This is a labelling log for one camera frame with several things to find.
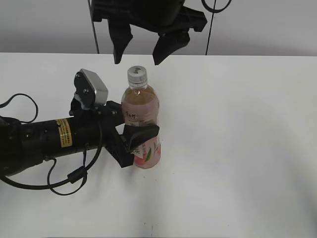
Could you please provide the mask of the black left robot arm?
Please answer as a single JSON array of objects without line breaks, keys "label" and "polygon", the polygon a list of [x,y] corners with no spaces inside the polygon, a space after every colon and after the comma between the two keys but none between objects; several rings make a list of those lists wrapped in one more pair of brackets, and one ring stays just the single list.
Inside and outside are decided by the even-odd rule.
[{"label": "black left robot arm", "polygon": [[0,127],[0,174],[12,176],[49,158],[104,147],[124,168],[133,165],[133,150],[156,137],[159,126],[124,124],[121,105],[108,101],[90,110],[71,111],[71,117],[23,124],[3,118]]}]

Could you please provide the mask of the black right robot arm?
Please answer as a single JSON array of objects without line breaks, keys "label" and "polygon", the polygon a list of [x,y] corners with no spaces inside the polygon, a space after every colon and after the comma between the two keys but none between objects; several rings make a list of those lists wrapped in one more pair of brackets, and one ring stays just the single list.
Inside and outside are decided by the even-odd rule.
[{"label": "black right robot arm", "polygon": [[152,56],[159,65],[188,45],[190,29],[202,32],[207,24],[203,12],[185,7],[182,0],[94,0],[91,8],[94,22],[108,21],[115,64],[133,38],[132,25],[158,34]]}]

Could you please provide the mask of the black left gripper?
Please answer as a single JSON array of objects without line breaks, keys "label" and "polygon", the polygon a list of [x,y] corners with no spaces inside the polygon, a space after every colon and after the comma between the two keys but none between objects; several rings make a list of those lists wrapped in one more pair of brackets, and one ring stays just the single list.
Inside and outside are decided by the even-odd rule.
[{"label": "black left gripper", "polygon": [[123,138],[125,145],[116,130],[124,123],[121,104],[108,101],[104,106],[84,110],[77,100],[70,106],[72,141],[77,151],[104,147],[122,168],[133,165],[131,154],[137,147],[156,137],[159,126],[125,125]]}]

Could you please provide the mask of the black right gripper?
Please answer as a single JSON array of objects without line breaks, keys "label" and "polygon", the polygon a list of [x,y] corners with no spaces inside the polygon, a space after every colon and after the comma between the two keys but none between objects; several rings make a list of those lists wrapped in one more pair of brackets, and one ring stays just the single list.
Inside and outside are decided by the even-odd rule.
[{"label": "black right gripper", "polygon": [[114,63],[119,64],[132,40],[130,25],[160,33],[153,50],[155,65],[190,42],[186,29],[202,32],[207,19],[201,11],[184,6],[183,0],[93,0],[94,22],[108,20]]}]

